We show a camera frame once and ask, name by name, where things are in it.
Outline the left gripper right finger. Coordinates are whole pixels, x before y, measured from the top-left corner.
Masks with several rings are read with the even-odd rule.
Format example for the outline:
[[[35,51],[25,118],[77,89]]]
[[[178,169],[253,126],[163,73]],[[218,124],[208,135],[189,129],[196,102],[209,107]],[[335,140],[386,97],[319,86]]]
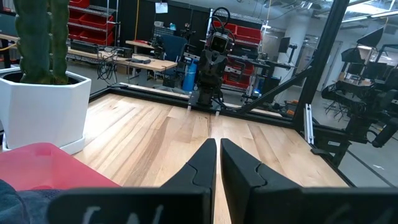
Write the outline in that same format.
[[[397,224],[396,188],[302,187],[226,138],[220,156],[232,223]]]

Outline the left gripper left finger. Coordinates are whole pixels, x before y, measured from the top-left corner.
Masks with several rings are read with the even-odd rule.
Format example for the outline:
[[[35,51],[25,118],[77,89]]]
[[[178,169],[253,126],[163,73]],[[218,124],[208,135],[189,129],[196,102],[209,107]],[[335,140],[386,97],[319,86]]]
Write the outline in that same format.
[[[207,139],[160,187],[64,191],[47,210],[49,223],[212,223],[217,145]]]

